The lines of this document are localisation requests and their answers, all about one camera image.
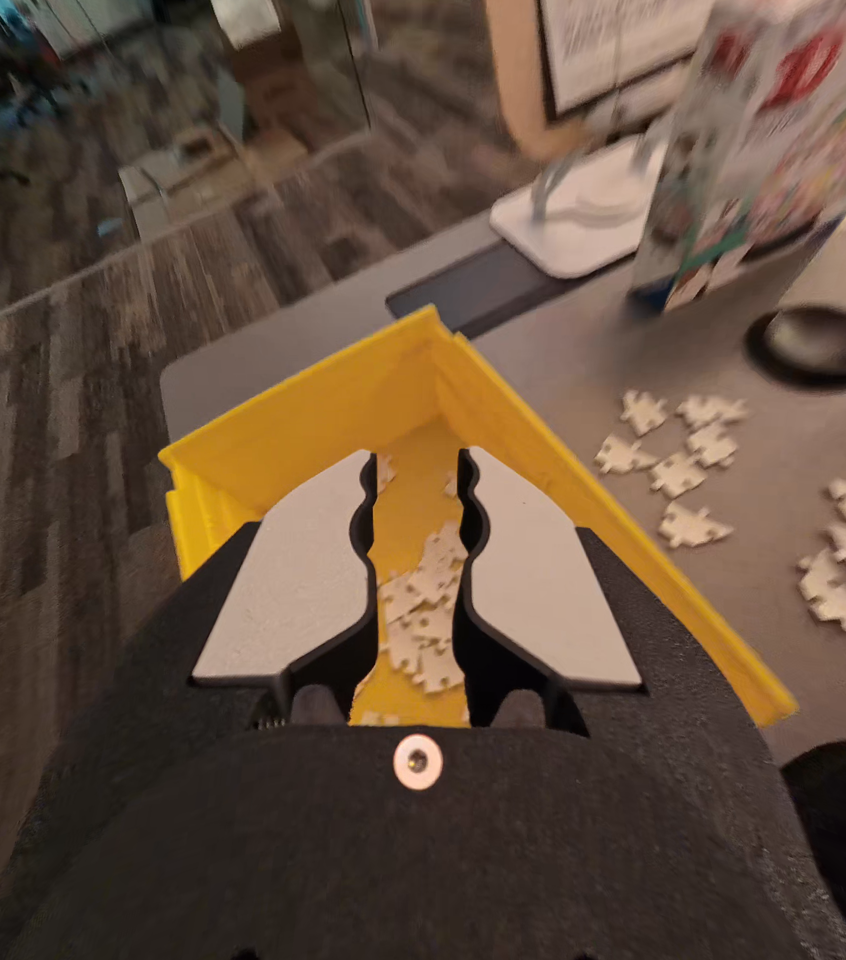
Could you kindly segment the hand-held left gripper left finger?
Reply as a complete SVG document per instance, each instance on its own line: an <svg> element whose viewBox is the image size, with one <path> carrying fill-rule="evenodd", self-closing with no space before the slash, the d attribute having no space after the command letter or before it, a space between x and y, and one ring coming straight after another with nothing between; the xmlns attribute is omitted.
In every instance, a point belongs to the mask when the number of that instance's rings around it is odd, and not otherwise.
<svg viewBox="0 0 846 960"><path fill-rule="evenodd" d="M357 689L377 659L377 456L357 450L262 518L196 686Z"/></svg>

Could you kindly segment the wooden backing board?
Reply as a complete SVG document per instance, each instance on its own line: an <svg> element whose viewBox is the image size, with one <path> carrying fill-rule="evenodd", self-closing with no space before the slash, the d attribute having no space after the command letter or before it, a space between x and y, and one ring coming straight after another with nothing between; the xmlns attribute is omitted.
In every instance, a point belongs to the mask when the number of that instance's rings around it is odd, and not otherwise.
<svg viewBox="0 0 846 960"><path fill-rule="evenodd" d="M519 153L538 164L571 151L594 153L617 138L645 130L654 115L630 119L547 119L545 66L536 2L485 2L498 81L500 113Z"/></svg>

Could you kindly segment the white board stand base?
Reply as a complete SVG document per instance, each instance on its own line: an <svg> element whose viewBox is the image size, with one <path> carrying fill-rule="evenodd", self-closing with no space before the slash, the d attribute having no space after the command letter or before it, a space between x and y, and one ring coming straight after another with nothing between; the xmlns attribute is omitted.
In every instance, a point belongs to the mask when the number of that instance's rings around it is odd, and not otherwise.
<svg viewBox="0 0 846 960"><path fill-rule="evenodd" d="M585 279L639 247L666 151L645 134L553 162L494 204L490 228L551 279Z"/></svg>

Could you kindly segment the spread of white jigsaw pieces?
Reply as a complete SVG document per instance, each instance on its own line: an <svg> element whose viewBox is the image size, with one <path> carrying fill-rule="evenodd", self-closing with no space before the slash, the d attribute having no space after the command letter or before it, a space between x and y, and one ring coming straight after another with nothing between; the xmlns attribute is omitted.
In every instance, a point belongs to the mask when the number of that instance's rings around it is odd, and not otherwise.
<svg viewBox="0 0 846 960"><path fill-rule="evenodd" d="M622 396L594 471L760 657L796 687L846 676L846 403Z"/></svg>

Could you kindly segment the black ball stand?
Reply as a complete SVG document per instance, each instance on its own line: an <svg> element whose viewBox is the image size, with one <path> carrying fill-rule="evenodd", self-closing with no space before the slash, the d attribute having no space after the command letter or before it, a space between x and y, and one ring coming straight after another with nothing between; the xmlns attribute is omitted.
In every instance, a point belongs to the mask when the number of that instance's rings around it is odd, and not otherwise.
<svg viewBox="0 0 846 960"><path fill-rule="evenodd" d="M752 366L798 390L846 390L846 309L790 305L760 317L743 341Z"/></svg>

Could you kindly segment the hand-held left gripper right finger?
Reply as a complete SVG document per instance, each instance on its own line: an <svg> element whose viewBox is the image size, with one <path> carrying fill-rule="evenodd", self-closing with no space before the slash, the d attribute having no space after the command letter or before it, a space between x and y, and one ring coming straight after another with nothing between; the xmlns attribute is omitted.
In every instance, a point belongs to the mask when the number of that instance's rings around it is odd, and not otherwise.
<svg viewBox="0 0 846 960"><path fill-rule="evenodd" d="M458 454L464 623L571 691L643 676L573 520L485 448Z"/></svg>

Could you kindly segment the heap of white puzzle pieces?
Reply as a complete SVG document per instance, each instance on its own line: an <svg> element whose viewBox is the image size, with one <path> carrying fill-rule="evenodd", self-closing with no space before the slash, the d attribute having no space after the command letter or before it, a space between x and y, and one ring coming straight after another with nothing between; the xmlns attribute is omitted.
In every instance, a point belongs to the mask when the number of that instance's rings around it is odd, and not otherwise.
<svg viewBox="0 0 846 960"><path fill-rule="evenodd" d="M359 684L353 727L470 727L453 616L466 552L457 471L445 450L377 458L374 509L379 652Z"/></svg>

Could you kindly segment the white instruction sheet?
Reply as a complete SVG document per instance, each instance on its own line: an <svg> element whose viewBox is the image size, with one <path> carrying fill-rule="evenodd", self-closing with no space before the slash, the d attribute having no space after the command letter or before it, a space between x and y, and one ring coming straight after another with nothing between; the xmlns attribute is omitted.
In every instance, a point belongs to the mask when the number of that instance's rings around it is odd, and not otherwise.
<svg viewBox="0 0 846 960"><path fill-rule="evenodd" d="M620 102L632 117L673 98L715 2L538 2L549 121Z"/></svg>

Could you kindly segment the colourful puzzle box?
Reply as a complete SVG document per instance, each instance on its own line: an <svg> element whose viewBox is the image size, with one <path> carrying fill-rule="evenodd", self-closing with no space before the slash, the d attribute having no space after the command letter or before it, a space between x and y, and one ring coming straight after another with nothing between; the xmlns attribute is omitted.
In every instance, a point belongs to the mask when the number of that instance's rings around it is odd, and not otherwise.
<svg viewBox="0 0 846 960"><path fill-rule="evenodd" d="M632 296L658 313L846 217L846 2L715 2L673 108Z"/></svg>

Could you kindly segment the yellow plastic bin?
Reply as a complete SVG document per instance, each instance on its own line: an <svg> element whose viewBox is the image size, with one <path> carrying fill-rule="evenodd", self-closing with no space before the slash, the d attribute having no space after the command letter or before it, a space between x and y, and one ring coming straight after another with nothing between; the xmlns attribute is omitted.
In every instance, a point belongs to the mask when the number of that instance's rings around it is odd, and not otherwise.
<svg viewBox="0 0 846 960"><path fill-rule="evenodd" d="M441 422L590 527L683 622L758 727L799 710L786 686L592 471L460 334L426 307L279 383L159 454L181 580L291 490L366 448L408 458Z"/></svg>

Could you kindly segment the cardboard box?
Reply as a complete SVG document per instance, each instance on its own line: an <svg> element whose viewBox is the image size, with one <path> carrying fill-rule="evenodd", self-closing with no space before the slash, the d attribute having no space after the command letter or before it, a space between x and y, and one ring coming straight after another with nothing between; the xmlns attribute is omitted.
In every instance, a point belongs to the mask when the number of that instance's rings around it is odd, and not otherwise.
<svg viewBox="0 0 846 960"><path fill-rule="evenodd" d="M319 106L319 93L296 32L272 34L240 49L227 49L227 64L242 91L244 128L249 143L259 132Z"/></svg>

